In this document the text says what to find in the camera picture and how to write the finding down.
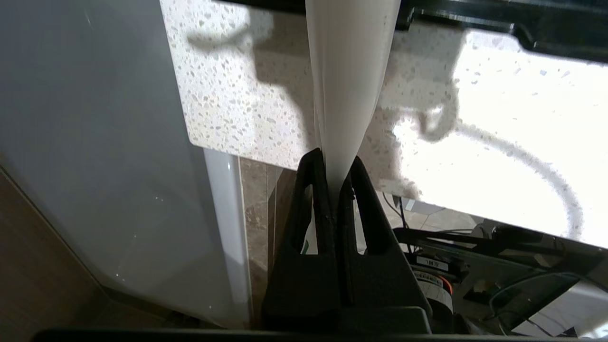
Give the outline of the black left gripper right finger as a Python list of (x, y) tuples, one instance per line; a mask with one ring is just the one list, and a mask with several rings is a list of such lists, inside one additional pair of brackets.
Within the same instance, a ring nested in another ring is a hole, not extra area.
[(359, 333), (430, 332), (430, 304), (360, 158), (339, 195), (338, 253), (347, 325)]

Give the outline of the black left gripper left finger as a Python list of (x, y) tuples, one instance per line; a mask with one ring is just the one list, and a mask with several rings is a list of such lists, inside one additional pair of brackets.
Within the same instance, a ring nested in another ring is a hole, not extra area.
[(311, 328), (340, 307), (335, 222), (321, 149), (298, 165), (281, 245), (263, 300), (265, 328)]

